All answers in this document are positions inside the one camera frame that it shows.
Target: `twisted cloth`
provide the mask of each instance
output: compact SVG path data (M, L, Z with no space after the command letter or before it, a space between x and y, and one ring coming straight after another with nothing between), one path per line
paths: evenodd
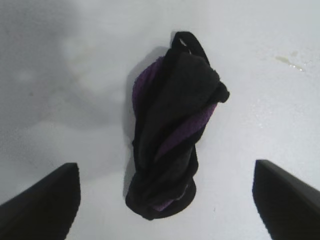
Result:
M195 144L217 103L229 98L196 37L177 32L164 57L136 79L132 178L127 206L153 220L185 209L194 199Z

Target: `rolled towel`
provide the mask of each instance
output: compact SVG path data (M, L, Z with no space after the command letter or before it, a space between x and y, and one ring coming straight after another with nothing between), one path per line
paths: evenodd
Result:
M217 103L229 95L196 37L177 32L166 55L133 86L136 173L126 196L130 209L153 220L174 215L192 202L198 169L195 144Z

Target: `purple fabric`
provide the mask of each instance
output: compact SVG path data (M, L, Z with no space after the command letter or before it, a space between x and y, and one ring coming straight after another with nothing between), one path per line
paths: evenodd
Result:
M165 201L164 203L162 203L162 204L160 204L160 205L154 205L154 206L152 206L152 208L153 208L154 210L157 210L158 212L161 212L161 211L165 210L165 209L166 209L170 204L172 204L174 201L179 201L180 199L182 199L183 196L185 195L188 187L189 187L189 185L185 186L184 192L183 192L182 195L181 195L180 197L178 197L177 199L167 200L167 201Z
M148 66L135 80L132 90L132 105L134 115L137 115L139 103L143 99L149 85L156 76L156 73L160 69L164 57L159 57L154 63Z
M160 69L164 57L159 57L153 64L147 67L136 79L132 90L132 105L134 114L137 115L139 110L139 103L143 100L143 97L148 90L151 82L156 76L156 73ZM202 127L204 127L211 115L213 114L217 104L213 104L206 109L198 112L197 114L191 116L184 123L182 123L159 147L157 154L155 156L155 161L157 161L161 156L167 153L169 150L180 144L183 140L187 139ZM169 199L160 205L152 206L158 212L166 209L174 201L180 200L185 192L177 199Z
M161 156L167 153L169 150L180 144L183 140L187 139L202 127L204 127L211 115L214 113L217 104L213 104L206 109L191 116L182 125L180 125L160 146L155 160L158 160Z
M170 204L172 204L174 202L173 199L170 199L168 201L165 201L164 203L162 203L161 205L154 205L152 206L152 208L154 210L157 210L158 212L161 212L163 210L165 210Z

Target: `white table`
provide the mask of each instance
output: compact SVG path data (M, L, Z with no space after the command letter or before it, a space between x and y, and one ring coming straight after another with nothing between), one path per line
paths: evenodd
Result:
M68 240L269 240L256 159L320 189L318 0L1 0L0 202L66 162L82 202ZM197 144L197 194L147 221L124 202L131 87L193 32L231 92Z

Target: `black strap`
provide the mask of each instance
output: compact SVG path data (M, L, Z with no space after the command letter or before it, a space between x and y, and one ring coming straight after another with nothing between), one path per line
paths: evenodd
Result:
M195 35L189 31L178 31L173 38L171 47L173 49L178 49L183 52L190 52L195 56L202 57L206 63L210 65L207 55L200 42L197 40Z

